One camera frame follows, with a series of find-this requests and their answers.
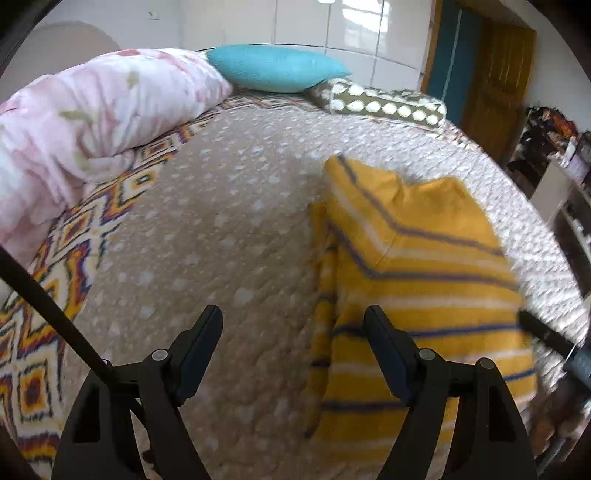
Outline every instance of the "black pole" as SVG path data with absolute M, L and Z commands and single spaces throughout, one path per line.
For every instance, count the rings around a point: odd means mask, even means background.
M 0 245 L 0 278 L 13 288 L 72 347 L 90 369 L 109 388 L 117 386 L 113 371 L 92 345 L 61 311 L 42 286 Z

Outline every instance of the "wooden door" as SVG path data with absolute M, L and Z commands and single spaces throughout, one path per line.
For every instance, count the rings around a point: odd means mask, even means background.
M 486 20 L 461 128 L 502 164 L 514 141 L 534 59 L 535 31 Z

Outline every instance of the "cluttered shelf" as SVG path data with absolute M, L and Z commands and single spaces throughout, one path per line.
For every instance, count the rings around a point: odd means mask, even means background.
M 507 174 L 553 229 L 584 296 L 591 293 L 591 132 L 529 108 Z

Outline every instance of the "white wall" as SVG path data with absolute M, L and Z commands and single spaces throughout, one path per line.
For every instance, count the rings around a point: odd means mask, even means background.
M 63 0 L 39 26 L 69 21 L 100 28 L 121 48 L 181 47 L 180 0 Z
M 526 103 L 556 107 L 579 130 L 591 129 L 591 81 L 552 23 L 527 0 L 501 0 L 538 32 Z
M 433 0 L 180 1 L 183 48 L 291 44 L 340 60 L 364 85 L 419 86 Z

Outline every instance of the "striped towel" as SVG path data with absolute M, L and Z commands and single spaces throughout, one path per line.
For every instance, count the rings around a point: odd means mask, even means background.
M 492 358 L 515 401 L 535 393 L 522 298 L 486 215 L 456 179 L 406 185 L 341 155 L 324 165 L 311 221 L 319 253 L 307 435 L 336 460 L 383 461 L 407 409 L 393 397 L 361 329 L 380 305 L 419 348 L 474 364 Z M 439 448 L 449 445 L 448 401 Z

